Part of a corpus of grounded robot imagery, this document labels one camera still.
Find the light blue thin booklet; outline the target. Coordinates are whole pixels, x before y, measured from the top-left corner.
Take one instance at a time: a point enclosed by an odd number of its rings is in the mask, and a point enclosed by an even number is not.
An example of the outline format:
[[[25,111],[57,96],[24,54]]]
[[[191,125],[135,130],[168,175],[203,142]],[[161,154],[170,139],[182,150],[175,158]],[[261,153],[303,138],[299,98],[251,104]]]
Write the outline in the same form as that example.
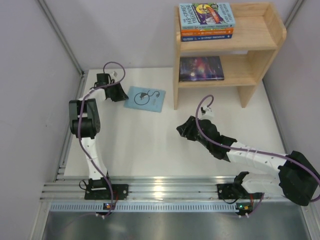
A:
[[[131,86],[124,107],[161,113],[166,95],[165,90]]]

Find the purple galaxy cover book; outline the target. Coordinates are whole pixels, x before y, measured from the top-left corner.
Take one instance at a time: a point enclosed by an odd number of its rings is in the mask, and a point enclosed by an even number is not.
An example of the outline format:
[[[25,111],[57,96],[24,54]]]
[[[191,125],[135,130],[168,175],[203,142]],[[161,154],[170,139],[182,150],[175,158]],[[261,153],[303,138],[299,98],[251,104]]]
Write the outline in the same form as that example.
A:
[[[225,75],[219,56],[190,56],[180,58],[180,82],[223,81],[224,79]]]

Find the blue 91-storey treehouse book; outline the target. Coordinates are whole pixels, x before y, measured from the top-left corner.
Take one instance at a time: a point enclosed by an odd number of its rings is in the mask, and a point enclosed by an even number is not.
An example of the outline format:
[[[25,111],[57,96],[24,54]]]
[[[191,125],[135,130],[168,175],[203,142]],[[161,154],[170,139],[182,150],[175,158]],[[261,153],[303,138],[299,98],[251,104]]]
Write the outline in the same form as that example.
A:
[[[232,36],[233,36],[232,34],[183,36],[181,38],[181,41],[182,42],[211,41],[211,40],[220,40],[220,39],[231,39]]]

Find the orange 78-storey treehouse book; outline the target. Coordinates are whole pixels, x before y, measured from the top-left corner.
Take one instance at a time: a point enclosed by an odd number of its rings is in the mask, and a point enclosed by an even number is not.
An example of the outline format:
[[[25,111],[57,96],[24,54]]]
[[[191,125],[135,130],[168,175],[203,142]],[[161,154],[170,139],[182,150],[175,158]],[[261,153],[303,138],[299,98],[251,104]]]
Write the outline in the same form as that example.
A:
[[[183,29],[180,31],[182,37],[229,35],[234,32],[233,27],[221,29]]]

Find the light blue 143-storey treehouse book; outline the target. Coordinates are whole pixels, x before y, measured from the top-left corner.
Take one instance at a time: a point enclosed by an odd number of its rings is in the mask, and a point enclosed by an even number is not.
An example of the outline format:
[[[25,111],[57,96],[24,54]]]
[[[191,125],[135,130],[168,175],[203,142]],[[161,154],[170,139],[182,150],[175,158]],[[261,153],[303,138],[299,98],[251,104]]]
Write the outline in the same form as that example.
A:
[[[182,30],[226,29],[236,25],[228,2],[180,3],[178,11]]]

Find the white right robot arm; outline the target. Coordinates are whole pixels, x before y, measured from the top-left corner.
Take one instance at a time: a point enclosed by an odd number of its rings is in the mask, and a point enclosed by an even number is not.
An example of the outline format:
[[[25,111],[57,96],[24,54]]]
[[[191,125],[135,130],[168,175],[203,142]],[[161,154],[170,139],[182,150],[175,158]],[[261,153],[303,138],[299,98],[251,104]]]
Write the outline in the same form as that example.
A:
[[[261,171],[256,174],[245,170],[234,178],[232,190],[238,198],[268,193],[284,196],[300,206],[313,202],[320,175],[301,152],[275,154],[249,148],[220,134],[209,119],[196,120],[194,116],[176,129],[181,137],[202,144],[216,159]]]

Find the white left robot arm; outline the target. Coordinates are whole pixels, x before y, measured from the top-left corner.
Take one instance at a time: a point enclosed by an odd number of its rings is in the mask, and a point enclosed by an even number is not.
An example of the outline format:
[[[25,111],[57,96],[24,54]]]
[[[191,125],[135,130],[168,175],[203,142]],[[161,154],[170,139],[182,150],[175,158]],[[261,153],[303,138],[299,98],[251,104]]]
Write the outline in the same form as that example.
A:
[[[128,98],[120,82],[117,81],[117,73],[110,71],[98,73],[94,86],[83,97],[68,103],[69,128],[78,139],[88,164],[88,192],[106,190],[111,186],[108,169],[103,163],[96,143],[97,134],[101,130],[98,104],[107,99],[120,102]]]

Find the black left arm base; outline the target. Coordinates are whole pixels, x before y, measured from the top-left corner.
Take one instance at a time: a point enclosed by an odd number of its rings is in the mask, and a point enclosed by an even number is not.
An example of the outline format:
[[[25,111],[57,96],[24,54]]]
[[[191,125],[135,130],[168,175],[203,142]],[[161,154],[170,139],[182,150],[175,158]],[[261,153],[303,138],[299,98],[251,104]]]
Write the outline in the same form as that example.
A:
[[[128,184],[112,184],[113,199],[125,200],[129,194]],[[111,200],[111,192],[109,186],[93,188],[87,187],[84,195],[85,200]]]

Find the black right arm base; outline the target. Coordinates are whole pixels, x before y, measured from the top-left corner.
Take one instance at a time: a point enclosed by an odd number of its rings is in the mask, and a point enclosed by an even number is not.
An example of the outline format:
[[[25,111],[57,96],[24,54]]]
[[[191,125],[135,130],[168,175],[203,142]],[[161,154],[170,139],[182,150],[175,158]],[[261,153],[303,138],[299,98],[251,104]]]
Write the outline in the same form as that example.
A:
[[[231,183],[217,184],[218,199],[223,200],[227,204],[234,204],[238,199],[238,195],[232,189]]]

